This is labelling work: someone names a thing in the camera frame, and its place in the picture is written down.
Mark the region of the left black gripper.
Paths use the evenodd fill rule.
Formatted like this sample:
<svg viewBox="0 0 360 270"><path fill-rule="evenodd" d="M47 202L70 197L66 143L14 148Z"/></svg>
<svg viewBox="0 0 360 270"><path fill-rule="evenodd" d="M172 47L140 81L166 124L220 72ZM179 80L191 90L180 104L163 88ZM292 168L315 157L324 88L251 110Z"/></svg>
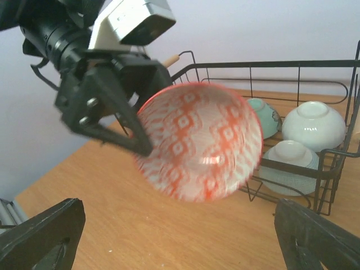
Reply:
<svg viewBox="0 0 360 270"><path fill-rule="evenodd" d="M149 156L153 146L137 112L171 85L167 69L143 53L87 52L61 71L55 105L73 133ZM100 123L108 116L115 117L123 133Z"/></svg>

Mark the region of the white ceramic bowl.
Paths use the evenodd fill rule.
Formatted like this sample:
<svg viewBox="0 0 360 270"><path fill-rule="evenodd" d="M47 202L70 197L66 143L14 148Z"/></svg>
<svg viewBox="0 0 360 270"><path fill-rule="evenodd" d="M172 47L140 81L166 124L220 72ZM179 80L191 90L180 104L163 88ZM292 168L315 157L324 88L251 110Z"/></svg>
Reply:
<svg viewBox="0 0 360 270"><path fill-rule="evenodd" d="M340 113L320 101L308 101L291 110L282 123L282 138L314 152L342 144L347 128Z"/></svg>

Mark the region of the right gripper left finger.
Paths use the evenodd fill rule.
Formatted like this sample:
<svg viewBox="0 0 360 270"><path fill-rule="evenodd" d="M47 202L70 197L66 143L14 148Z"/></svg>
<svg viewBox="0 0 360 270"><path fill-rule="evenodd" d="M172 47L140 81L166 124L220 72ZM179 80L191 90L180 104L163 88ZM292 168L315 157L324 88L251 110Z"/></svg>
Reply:
<svg viewBox="0 0 360 270"><path fill-rule="evenodd" d="M68 198L1 234L1 269L72 269L86 222Z"/></svg>

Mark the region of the red patterned bowl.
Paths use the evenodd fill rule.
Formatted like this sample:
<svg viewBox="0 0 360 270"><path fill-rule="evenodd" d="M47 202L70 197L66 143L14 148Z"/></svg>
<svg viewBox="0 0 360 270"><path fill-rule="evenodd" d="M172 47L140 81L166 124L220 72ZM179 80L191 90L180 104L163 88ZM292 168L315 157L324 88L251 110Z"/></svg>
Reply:
<svg viewBox="0 0 360 270"><path fill-rule="evenodd" d="M236 91L217 84L177 84L138 111L153 151L136 157L144 179L161 193L189 202L225 198L258 167L259 118Z"/></svg>

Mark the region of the black wire dish rack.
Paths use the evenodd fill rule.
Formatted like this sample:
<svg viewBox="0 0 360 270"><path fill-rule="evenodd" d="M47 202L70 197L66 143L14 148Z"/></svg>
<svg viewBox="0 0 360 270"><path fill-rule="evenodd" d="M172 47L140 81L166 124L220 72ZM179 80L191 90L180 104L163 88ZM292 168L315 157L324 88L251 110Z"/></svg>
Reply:
<svg viewBox="0 0 360 270"><path fill-rule="evenodd" d="M330 215L346 158L359 157L359 57L352 60L192 62L173 82L225 82L258 114L263 158L241 188L250 200L295 199Z"/></svg>

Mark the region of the celadon green bowl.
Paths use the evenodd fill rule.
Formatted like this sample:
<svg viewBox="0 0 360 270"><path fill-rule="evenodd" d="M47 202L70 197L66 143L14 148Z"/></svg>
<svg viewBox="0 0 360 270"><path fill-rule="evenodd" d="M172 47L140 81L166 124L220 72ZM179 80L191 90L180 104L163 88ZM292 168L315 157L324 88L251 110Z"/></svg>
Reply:
<svg viewBox="0 0 360 270"><path fill-rule="evenodd" d="M260 120L264 139L270 138L281 131L282 120L273 106L260 98L250 98L247 102Z"/></svg>
<svg viewBox="0 0 360 270"><path fill-rule="evenodd" d="M285 196L309 195L316 191L317 178L304 175L306 169L318 169L319 157L303 144L285 140L263 156L273 166L260 166L258 176L271 191Z"/></svg>

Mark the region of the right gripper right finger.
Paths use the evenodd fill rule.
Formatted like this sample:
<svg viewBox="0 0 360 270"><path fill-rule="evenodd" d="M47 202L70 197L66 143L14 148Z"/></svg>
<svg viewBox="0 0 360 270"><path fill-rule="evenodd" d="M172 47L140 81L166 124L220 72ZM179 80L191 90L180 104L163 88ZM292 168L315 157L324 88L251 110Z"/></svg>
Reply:
<svg viewBox="0 0 360 270"><path fill-rule="evenodd" d="M287 269L359 269L359 237L288 199L274 227Z"/></svg>

